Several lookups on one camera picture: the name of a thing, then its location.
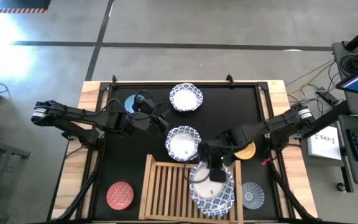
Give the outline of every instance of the power strip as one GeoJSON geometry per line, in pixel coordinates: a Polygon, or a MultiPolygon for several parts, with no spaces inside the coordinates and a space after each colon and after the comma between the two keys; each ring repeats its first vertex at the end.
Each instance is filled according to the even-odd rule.
{"type": "Polygon", "coordinates": [[[329,105],[334,106],[338,102],[338,99],[335,98],[334,95],[327,92],[327,90],[324,87],[320,87],[320,88],[318,88],[318,90],[320,90],[320,91],[316,92],[317,95],[319,95],[329,105]]]}

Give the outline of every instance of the wooden table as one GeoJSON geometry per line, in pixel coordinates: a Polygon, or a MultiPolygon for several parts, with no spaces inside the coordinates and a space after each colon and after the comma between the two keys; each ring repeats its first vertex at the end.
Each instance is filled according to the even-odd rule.
{"type": "MultiPolygon", "coordinates": [[[[183,81],[183,82],[195,83],[196,81],[183,81]]],[[[236,82],[267,82],[269,93],[270,93],[270,100],[272,102],[272,107],[273,107],[273,113],[275,116],[284,113],[286,110],[290,108],[290,104],[287,98],[287,92],[285,90],[284,81],[282,80],[239,80],[239,81],[236,80],[236,82]]],[[[80,102],[78,103],[79,108],[90,110],[90,111],[95,110],[96,101],[98,99],[98,94],[99,94],[100,83],[101,82],[84,82],[81,92],[80,102]]],[[[107,94],[105,95],[106,97],[104,97],[103,99],[102,106],[106,104],[107,94]]],[[[264,93],[261,91],[261,99],[264,108],[264,114],[265,117],[268,118],[269,113],[267,111],[266,100],[263,95],[264,93]]],[[[89,125],[81,125],[81,126],[90,128],[89,125]]],[[[80,144],[78,141],[72,141],[68,145],[67,153],[70,153],[71,151],[74,151],[79,147],[80,144]]],[[[70,157],[68,157],[65,160],[62,174],[58,182],[58,190],[55,197],[51,218],[59,217],[77,195],[81,187],[81,181],[83,177],[85,160],[86,160],[86,152],[87,149],[81,149],[78,152],[70,155],[70,157]]],[[[93,154],[91,167],[94,166],[97,153],[98,152],[94,152],[93,154]]],[[[291,191],[294,193],[295,197],[300,201],[302,206],[304,206],[311,215],[317,217],[317,211],[314,205],[313,195],[311,193],[309,179],[306,173],[306,167],[305,167],[305,163],[303,162],[303,157],[300,148],[296,146],[288,146],[283,151],[283,159],[284,159],[285,169],[287,172],[287,178],[291,191]]],[[[275,160],[275,165],[279,171],[277,160],[275,160]]],[[[86,218],[88,214],[91,188],[89,189],[85,197],[85,203],[82,212],[83,218],[86,218]]],[[[289,217],[285,195],[279,186],[278,189],[280,194],[280,203],[283,210],[283,216],[289,217]]]]}

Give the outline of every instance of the black mat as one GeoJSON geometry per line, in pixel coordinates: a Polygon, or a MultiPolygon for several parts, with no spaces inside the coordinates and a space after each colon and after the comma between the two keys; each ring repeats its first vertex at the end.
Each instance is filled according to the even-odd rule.
{"type": "MultiPolygon", "coordinates": [[[[189,125],[194,127],[202,139],[212,138],[217,133],[230,128],[235,124],[253,124],[262,120],[260,106],[257,101],[256,85],[246,87],[211,88],[200,87],[204,94],[204,102],[194,113],[177,113],[171,111],[168,122],[171,128],[189,125]]],[[[139,90],[148,90],[163,102],[157,113],[171,108],[168,95],[171,87],[166,88],[118,88],[114,97],[124,102],[126,97],[139,90]]],[[[146,155],[152,154],[156,161],[175,162],[168,156],[164,146],[165,135],[139,133],[131,137],[120,138],[117,135],[107,134],[103,153],[101,173],[98,188],[96,189],[93,207],[93,220],[137,220],[139,216],[140,197],[142,194],[143,176],[146,155]],[[126,181],[134,189],[135,198],[129,208],[122,211],[111,209],[106,202],[106,192],[111,184],[117,181],[126,181]]],[[[272,188],[272,179],[269,177],[267,166],[263,161],[264,141],[257,140],[257,153],[248,160],[242,161],[242,182],[255,182],[265,191],[266,198],[262,208],[258,210],[244,209],[245,220],[272,220],[277,218],[275,196],[272,188]]]]}
{"type": "Polygon", "coordinates": [[[41,13],[50,0],[0,0],[0,13],[41,13]]]}

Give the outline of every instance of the black floor stripe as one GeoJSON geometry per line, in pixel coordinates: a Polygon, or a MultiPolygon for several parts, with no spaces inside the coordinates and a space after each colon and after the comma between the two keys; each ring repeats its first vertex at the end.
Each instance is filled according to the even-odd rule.
{"type": "Polygon", "coordinates": [[[122,43],[106,42],[102,47],[157,48],[157,49],[226,49],[226,50],[301,50],[332,52],[332,47],[282,46],[282,45],[237,45],[237,44],[171,44],[171,43],[122,43]]]}
{"type": "Polygon", "coordinates": [[[104,13],[104,17],[103,17],[102,26],[100,27],[98,40],[97,40],[96,46],[93,50],[93,54],[91,57],[91,61],[89,63],[88,71],[86,72],[85,81],[92,80],[94,68],[96,66],[96,62],[98,61],[98,57],[99,57],[100,47],[101,47],[101,44],[102,44],[102,41],[104,38],[104,34],[106,33],[107,24],[109,23],[109,13],[110,13],[110,10],[112,10],[111,8],[112,8],[113,3],[114,3],[114,0],[109,0],[109,2],[107,4],[106,12],[104,13]]]}
{"type": "Polygon", "coordinates": [[[51,47],[93,47],[96,42],[65,42],[65,41],[14,41],[11,45],[19,46],[51,46],[51,47]]]}

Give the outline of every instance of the office chair wheel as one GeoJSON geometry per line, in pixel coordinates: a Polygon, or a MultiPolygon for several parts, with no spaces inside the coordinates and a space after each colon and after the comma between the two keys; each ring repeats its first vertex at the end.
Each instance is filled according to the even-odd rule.
{"type": "Polygon", "coordinates": [[[338,183],[338,184],[336,185],[336,188],[338,189],[338,191],[346,193],[345,184],[343,184],[343,183],[338,183]]]}

